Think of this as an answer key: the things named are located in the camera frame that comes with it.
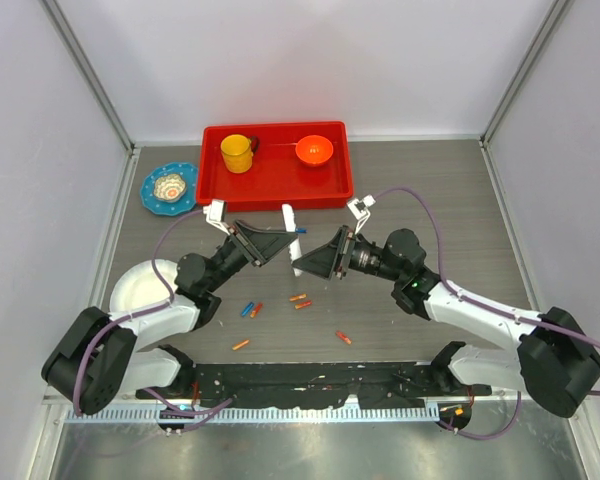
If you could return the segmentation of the white remote control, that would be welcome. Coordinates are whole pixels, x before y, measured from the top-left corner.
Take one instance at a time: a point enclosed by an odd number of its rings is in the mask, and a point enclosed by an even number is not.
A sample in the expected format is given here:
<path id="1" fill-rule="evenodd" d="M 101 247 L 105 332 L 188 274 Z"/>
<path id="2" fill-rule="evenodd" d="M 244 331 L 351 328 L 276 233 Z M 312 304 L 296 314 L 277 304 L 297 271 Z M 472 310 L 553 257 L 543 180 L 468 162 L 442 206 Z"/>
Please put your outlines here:
<path id="1" fill-rule="evenodd" d="M 285 230 L 288 233 L 296 232 L 295 213 L 290 204 L 283 204 L 281 207 Z M 302 256 L 300 241 L 296 238 L 289 245 L 289 254 L 291 262 L 298 260 Z"/>

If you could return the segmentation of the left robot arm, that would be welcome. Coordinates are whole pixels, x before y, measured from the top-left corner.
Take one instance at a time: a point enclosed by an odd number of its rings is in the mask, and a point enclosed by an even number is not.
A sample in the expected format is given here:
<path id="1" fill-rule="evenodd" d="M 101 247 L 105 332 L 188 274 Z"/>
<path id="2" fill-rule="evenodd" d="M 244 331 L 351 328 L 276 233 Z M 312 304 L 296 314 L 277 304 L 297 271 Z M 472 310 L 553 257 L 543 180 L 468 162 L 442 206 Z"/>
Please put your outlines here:
<path id="1" fill-rule="evenodd" d="M 297 238 L 294 229 L 262 230 L 237 220 L 210 257 L 188 253 L 177 263 L 176 289 L 142 309 L 84 309 L 42 366 L 41 377 L 72 401 L 77 414 L 103 410 L 119 393 L 158 387 L 170 398 L 193 385 L 193 362 L 161 340 L 208 324 L 216 290 L 243 267 L 261 267 Z"/>

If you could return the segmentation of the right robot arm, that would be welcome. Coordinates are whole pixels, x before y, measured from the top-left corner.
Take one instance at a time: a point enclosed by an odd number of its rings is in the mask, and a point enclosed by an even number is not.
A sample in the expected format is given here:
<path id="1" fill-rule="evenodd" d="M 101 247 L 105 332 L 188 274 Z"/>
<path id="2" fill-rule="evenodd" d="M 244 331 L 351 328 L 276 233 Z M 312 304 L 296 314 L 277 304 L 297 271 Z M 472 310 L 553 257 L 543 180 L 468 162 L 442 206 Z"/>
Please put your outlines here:
<path id="1" fill-rule="evenodd" d="M 425 264 L 426 252 L 409 229 L 383 246 L 347 226 L 307 253 L 291 248 L 292 266 L 329 280 L 357 271 L 392 282 L 391 296 L 408 314 L 466 330 L 492 344 L 483 350 L 449 343 L 432 361 L 431 380 L 445 395 L 474 384 L 516 390 L 546 411 L 571 417 L 600 379 L 600 354 L 567 311 L 517 309 L 444 281 Z"/>

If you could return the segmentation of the orange battery upper middle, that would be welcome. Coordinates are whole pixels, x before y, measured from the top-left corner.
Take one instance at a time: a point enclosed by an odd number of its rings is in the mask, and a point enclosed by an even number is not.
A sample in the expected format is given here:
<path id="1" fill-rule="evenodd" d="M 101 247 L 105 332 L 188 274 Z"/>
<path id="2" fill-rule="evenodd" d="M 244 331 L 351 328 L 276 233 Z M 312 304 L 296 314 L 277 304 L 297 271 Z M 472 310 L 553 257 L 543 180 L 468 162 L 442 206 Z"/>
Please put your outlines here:
<path id="1" fill-rule="evenodd" d="M 302 293 L 302 294 L 298 294 L 298 295 L 294 295 L 294 296 L 289 297 L 289 301 L 290 302 L 296 302 L 296 301 L 299 301 L 299 300 L 303 300 L 305 298 L 307 298 L 307 294 L 306 293 Z"/>

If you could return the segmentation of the orange battery lower middle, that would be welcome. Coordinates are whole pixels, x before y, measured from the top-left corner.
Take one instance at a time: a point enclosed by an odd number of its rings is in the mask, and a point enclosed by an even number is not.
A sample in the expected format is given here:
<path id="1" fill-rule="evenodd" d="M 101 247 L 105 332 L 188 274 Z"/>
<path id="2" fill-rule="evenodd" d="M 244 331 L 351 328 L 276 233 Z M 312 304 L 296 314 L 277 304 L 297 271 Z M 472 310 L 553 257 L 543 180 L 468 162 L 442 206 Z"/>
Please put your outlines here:
<path id="1" fill-rule="evenodd" d="M 312 303 L 313 303 L 313 302 L 312 302 L 311 300 L 307 300 L 307 301 L 304 301 L 304 302 L 301 302 L 301 303 L 297 303 L 297 304 L 295 304 L 295 305 L 294 305 L 294 308 L 295 308 L 296 310 L 303 309 L 303 308 L 307 308 L 307 307 L 311 306 L 311 305 L 312 305 Z"/>

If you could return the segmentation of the orange battery beside blue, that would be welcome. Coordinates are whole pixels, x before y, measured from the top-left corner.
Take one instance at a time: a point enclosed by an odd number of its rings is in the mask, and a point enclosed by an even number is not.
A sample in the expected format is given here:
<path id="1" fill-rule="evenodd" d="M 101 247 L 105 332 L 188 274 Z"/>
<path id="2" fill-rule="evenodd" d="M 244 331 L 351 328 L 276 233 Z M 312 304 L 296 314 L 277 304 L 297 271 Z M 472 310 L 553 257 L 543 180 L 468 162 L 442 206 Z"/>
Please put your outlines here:
<path id="1" fill-rule="evenodd" d="M 255 307 L 251 310 L 249 316 L 251 318 L 255 318 L 258 315 L 258 313 L 261 311 L 262 307 L 263 307 L 262 303 L 256 304 Z"/>

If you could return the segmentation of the orange battery right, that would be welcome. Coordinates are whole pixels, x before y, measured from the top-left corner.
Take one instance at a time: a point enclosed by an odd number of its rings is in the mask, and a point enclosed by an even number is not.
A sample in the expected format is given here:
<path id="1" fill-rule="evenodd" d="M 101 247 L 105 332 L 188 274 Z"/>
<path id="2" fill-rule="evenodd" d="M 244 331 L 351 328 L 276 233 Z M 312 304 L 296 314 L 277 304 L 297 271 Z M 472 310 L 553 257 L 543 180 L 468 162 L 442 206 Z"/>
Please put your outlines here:
<path id="1" fill-rule="evenodd" d="M 343 342 L 345 342 L 347 345 L 351 345 L 352 344 L 352 340 L 343 332 L 341 331 L 336 331 L 335 335 Z"/>

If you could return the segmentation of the red plastic tray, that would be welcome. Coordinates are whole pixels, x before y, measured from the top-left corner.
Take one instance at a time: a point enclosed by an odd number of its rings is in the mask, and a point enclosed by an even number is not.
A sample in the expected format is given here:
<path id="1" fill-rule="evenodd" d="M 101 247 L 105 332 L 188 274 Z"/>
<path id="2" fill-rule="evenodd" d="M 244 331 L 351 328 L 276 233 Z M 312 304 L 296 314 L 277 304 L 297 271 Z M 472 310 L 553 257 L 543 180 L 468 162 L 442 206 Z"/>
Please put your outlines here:
<path id="1" fill-rule="evenodd" d="M 234 174 L 226 168 L 221 141 L 231 134 L 255 137 L 259 147 L 251 169 Z M 304 164 L 295 144 L 309 135 L 327 138 L 334 151 L 321 166 Z M 345 124 L 341 121 L 216 125 L 205 128 L 199 160 L 196 202 L 223 200 L 230 212 L 335 209 L 346 205 L 354 182 Z"/>

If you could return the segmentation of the yellow mug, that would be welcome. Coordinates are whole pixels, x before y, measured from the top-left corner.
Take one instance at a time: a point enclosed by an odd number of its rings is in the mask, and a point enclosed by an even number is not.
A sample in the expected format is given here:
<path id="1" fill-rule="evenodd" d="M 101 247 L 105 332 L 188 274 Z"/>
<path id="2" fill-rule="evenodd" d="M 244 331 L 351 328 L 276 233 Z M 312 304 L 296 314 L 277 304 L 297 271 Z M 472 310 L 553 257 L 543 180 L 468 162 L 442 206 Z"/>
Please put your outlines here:
<path id="1" fill-rule="evenodd" d="M 259 144 L 260 141 L 256 136 L 231 134 L 225 137 L 220 144 L 220 151 L 228 171 L 233 174 L 243 174 L 250 170 Z"/>

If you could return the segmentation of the orange battery front left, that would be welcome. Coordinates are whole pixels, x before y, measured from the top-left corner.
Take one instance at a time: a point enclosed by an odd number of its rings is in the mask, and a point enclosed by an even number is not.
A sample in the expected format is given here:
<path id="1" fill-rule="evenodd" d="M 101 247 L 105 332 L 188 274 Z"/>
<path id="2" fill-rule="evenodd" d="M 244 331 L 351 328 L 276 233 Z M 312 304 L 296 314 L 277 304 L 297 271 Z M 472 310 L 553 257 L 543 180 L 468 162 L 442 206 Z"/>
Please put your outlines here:
<path id="1" fill-rule="evenodd" d="M 235 345 L 232 346 L 232 351 L 238 351 L 242 348 L 244 348 L 245 346 L 249 345 L 250 340 L 249 339 L 245 339 Z"/>

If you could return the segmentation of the blue dotted plate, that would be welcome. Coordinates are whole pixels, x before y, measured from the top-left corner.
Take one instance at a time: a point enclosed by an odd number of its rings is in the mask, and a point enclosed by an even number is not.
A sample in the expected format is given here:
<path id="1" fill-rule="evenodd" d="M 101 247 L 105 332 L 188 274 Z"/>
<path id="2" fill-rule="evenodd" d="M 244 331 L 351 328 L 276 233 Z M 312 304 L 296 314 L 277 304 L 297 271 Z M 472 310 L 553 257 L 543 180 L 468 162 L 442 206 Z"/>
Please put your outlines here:
<path id="1" fill-rule="evenodd" d="M 175 203 L 165 203 L 153 196 L 153 187 L 157 178 L 171 173 L 180 174 L 187 183 L 187 191 Z M 172 162 L 154 169 L 143 181 L 140 188 L 142 205 L 152 214 L 175 217 L 190 212 L 196 206 L 196 188 L 198 168 L 185 162 Z"/>

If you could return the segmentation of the small patterned bowl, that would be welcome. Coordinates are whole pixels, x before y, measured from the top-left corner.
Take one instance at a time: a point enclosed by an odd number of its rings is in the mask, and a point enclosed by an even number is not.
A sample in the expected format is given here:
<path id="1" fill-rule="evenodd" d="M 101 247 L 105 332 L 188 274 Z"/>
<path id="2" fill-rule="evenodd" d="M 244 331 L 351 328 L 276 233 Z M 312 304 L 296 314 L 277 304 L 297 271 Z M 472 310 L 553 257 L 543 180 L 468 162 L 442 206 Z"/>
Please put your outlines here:
<path id="1" fill-rule="evenodd" d="M 153 187 L 153 196 L 165 203 L 175 203 L 187 191 L 185 179 L 177 173 L 171 173 L 156 179 Z"/>

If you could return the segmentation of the orange bowl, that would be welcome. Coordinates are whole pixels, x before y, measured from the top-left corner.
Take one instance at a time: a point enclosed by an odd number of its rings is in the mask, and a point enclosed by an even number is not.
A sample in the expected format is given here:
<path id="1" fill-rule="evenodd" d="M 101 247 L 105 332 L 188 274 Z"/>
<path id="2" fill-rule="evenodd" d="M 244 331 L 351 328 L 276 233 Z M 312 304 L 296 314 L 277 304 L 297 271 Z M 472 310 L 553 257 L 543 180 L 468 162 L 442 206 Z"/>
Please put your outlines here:
<path id="1" fill-rule="evenodd" d="M 321 135 L 308 135 L 295 145 L 297 158 L 305 165 L 318 167 L 326 164 L 334 153 L 332 142 Z"/>

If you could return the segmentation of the white paper plate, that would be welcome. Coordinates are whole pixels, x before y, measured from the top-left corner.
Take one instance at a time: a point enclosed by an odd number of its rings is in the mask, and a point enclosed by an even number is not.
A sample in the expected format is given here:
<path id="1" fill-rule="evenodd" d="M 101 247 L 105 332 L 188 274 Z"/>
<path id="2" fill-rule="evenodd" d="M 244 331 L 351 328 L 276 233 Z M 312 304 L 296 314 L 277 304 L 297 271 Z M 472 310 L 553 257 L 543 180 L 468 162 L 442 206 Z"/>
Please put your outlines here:
<path id="1" fill-rule="evenodd" d="M 139 263 L 116 282 L 109 300 L 111 312 L 142 309 L 169 298 L 167 288 L 156 276 L 150 260 Z"/>

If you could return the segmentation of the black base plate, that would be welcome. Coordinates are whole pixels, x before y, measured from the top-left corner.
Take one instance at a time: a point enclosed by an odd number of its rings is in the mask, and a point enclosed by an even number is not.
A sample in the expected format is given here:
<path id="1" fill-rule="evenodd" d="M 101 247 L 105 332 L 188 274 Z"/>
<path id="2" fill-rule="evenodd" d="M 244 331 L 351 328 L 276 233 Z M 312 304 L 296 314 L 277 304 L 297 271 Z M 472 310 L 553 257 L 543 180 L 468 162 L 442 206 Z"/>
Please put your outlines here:
<path id="1" fill-rule="evenodd" d="M 362 409 L 422 406 L 426 397 L 488 396 L 488 385 L 466 386 L 430 365 L 414 362 L 198 364 L 168 387 L 165 399 L 197 399 L 213 407 L 324 410 L 352 395 Z"/>

